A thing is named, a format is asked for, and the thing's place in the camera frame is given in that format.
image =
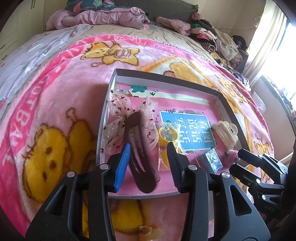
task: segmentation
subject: blue card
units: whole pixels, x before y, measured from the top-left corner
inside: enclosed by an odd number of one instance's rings
[[[162,122],[181,125],[179,141],[184,151],[207,150],[216,147],[209,120],[204,115],[160,111]]]

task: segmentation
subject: gray quilted headboard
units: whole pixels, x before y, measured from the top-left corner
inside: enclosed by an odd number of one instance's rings
[[[149,13],[148,18],[155,21],[156,17],[179,19],[189,23],[195,5],[182,0],[114,0],[116,6],[138,7]]]

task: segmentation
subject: metal pivot bolt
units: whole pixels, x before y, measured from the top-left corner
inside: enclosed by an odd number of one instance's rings
[[[188,165],[188,168],[189,168],[190,170],[192,170],[192,171],[197,170],[197,166],[194,165],[194,164],[190,164],[190,165]]]
[[[108,168],[109,168],[109,165],[106,163],[103,163],[102,165],[100,165],[101,170],[107,170]]]
[[[221,175],[224,178],[230,178],[230,174],[228,172],[222,172]]]
[[[74,177],[75,176],[75,172],[70,171],[67,173],[67,177]]]

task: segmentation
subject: green patterned pillow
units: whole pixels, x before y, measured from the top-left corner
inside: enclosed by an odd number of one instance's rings
[[[112,0],[68,0],[66,9],[75,13],[81,13],[87,10],[102,10],[114,8]]]

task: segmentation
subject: white curtain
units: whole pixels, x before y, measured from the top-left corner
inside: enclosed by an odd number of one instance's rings
[[[272,50],[276,50],[283,37],[287,18],[272,0],[266,0],[264,12],[250,43],[248,61],[243,75],[252,87],[262,75],[261,70]]]

